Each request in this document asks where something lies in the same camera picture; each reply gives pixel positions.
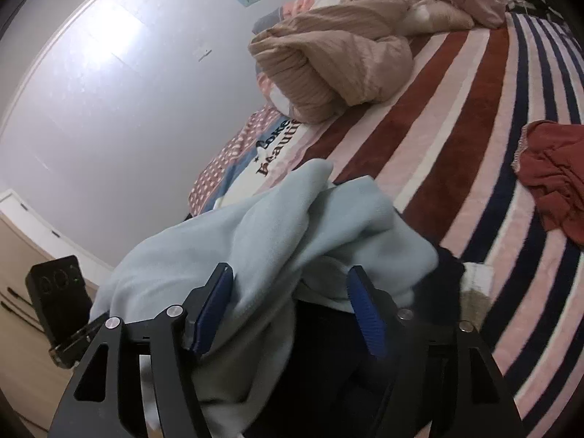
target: bed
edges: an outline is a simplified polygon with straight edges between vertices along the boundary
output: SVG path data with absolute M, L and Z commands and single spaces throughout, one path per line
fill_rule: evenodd
M 581 123 L 582 53 L 564 27 L 516 13 L 411 48 L 414 73 L 386 103 L 320 125 L 270 105 L 254 113 L 199 175 L 191 214 L 265 191 L 312 158 L 334 162 L 334 183 L 372 176 L 420 234 L 492 268 L 481 333 L 527 434 L 544 436 L 584 375 L 584 256 L 544 231 L 510 165 L 526 123 Z

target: brown stripe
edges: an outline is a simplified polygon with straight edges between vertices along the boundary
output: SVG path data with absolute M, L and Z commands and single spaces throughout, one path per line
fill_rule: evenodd
M 331 126 L 326 129 L 314 144 L 308 147 L 302 160 L 294 169 L 299 168 L 313 158 L 328 158 L 335 147 L 337 147 L 345 137 L 350 128 L 361 120 L 361 117 L 370 107 L 370 103 L 350 107 L 345 113 L 332 122 Z
M 406 222 L 435 242 L 450 229 L 483 161 L 499 109 L 508 52 L 507 28 L 491 31 L 452 133 L 405 208 Z
M 412 57 L 415 58 L 420 51 L 424 48 L 432 36 L 427 34 L 425 36 L 416 36 L 410 41 L 410 50 L 412 51 Z
M 451 32 L 446 36 L 416 79 L 343 168 L 335 183 L 379 174 L 436 92 L 467 37 L 468 31 Z

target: red garment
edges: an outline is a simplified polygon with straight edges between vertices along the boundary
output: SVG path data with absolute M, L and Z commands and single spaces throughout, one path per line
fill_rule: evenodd
M 544 229 L 561 227 L 584 245 L 584 125 L 527 125 L 513 169 L 531 191 Z

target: wooden cabinet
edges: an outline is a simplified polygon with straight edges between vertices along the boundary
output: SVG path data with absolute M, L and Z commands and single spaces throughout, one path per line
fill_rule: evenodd
M 31 266 L 52 259 L 0 213 L 0 291 L 4 295 L 10 287 L 28 298 L 24 279 Z M 94 285 L 88 283 L 88 291 L 95 296 Z M 15 304 L 36 317 L 32 307 L 18 300 Z M 71 377 L 71 371 L 53 364 L 49 348 L 43 333 L 0 308 L 0 388 L 34 436 L 46 436 L 43 429 L 50 427 Z

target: light blue cloth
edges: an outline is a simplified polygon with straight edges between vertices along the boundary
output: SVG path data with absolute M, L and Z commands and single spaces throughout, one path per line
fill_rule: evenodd
M 399 306 L 438 263 L 370 177 L 339 186 L 332 164 L 313 160 L 259 196 L 171 227 L 139 244 L 101 286 L 91 317 L 110 310 L 126 322 L 181 304 L 221 261 L 233 267 L 231 303 L 211 351 L 193 373 L 217 437 L 233 438 L 258 416 L 284 370 L 299 298 L 352 312 L 345 276 L 362 265 Z M 147 419 L 158 424 L 148 363 Z

